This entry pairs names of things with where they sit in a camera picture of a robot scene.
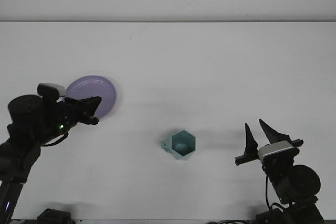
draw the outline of table surface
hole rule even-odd
[[[0,23],[4,141],[8,102],[40,82],[98,74],[118,94],[99,125],[42,149],[14,218],[252,219],[267,209],[265,175],[234,158],[245,122],[267,144],[259,118],[304,139],[296,164],[319,174],[317,206],[335,218],[335,41],[336,23]],[[197,137],[185,162],[160,147],[182,129]]]

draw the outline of plate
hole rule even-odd
[[[95,112],[95,116],[102,118],[112,110],[116,102],[115,90],[114,85],[105,77],[84,76],[69,85],[66,96],[77,100],[101,97],[102,101]]]

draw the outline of black cable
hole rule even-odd
[[[245,221],[245,220],[221,220],[219,222],[209,221],[206,224],[238,224],[238,222],[242,224],[250,224],[250,222]]]
[[[268,202],[268,174],[266,175],[265,198],[266,198],[266,204],[267,204],[268,210],[271,211],[271,206],[269,205],[269,202]]]
[[[276,202],[274,202],[274,203],[271,205],[271,209],[273,208],[273,206],[277,206],[278,208],[281,208],[282,210],[286,210],[285,207],[283,207],[282,205],[280,205],[279,203],[276,203]]]
[[[244,220],[222,220],[222,221],[219,221],[218,224],[238,224],[237,222],[240,222],[243,224],[250,224],[248,221],[244,221]]]
[[[275,218],[274,215],[273,215],[272,208],[271,208],[271,206],[269,205],[269,202],[268,202],[268,174],[266,175],[265,198],[266,198],[266,204],[267,204],[269,213],[270,213],[270,215],[272,216],[272,219],[274,220],[274,222],[277,223],[277,220],[276,220],[276,218]]]
[[[62,142],[64,139],[66,139],[69,136],[69,132],[66,132],[60,139],[56,140],[55,142],[51,143],[51,144],[45,144],[42,145],[43,147],[50,147],[50,146],[55,146],[57,144],[59,144],[60,142]]]

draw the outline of teal mug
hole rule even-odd
[[[196,151],[196,137],[185,130],[161,141],[161,147],[178,160],[187,160]]]

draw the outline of lavender plate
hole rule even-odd
[[[74,99],[101,97],[102,101],[95,116],[102,118],[111,111],[116,102],[115,90],[114,85],[102,76],[84,76],[69,85],[66,96]]]

